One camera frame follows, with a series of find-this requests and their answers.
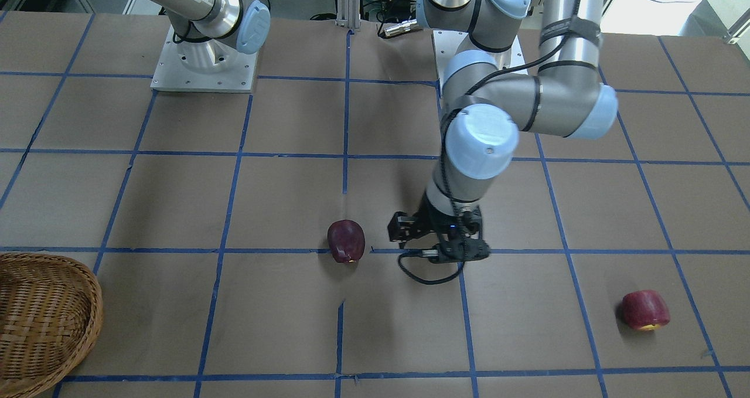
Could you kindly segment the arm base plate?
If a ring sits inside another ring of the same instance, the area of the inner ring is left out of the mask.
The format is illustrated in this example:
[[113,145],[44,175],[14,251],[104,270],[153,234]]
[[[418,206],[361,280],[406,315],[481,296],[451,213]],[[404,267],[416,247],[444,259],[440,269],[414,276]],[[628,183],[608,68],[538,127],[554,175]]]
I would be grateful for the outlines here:
[[[447,67],[450,59],[455,56],[463,41],[467,40],[468,35],[466,32],[445,30],[434,30],[432,35],[435,50],[436,67],[438,75],[442,79],[445,67]],[[513,45],[510,50],[507,50],[503,53],[491,54],[496,59],[496,66],[498,67],[498,69],[509,69],[510,67],[516,67],[518,65],[525,64],[518,37],[516,37],[513,41]]]
[[252,93],[258,53],[239,53],[216,40],[179,41],[167,32],[150,87],[161,93]]

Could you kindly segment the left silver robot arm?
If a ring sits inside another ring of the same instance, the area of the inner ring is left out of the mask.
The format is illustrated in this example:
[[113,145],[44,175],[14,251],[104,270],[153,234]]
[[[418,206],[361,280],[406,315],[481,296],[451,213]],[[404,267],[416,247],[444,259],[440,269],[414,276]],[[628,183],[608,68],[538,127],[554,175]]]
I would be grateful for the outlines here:
[[604,0],[544,0],[538,59],[504,67],[531,0],[416,0],[418,24],[464,32],[442,76],[440,156],[413,215],[388,223],[400,248],[429,233],[432,263],[479,261],[489,246],[479,203],[512,160],[521,132],[597,139],[613,125],[618,101],[598,80]]

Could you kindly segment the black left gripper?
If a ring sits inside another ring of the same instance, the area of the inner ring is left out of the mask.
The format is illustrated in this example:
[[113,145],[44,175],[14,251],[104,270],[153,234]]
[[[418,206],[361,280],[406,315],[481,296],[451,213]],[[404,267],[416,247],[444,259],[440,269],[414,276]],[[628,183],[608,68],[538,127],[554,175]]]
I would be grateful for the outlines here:
[[429,250],[418,252],[418,256],[426,257],[434,264],[461,263],[482,261],[490,256],[490,246],[484,240],[475,238],[482,225],[479,207],[460,208],[458,215],[450,207],[448,213],[443,213],[429,202],[427,194],[423,194],[420,207],[414,214],[393,214],[387,224],[387,232],[389,240],[399,243],[401,249],[411,240],[434,233],[438,243]]

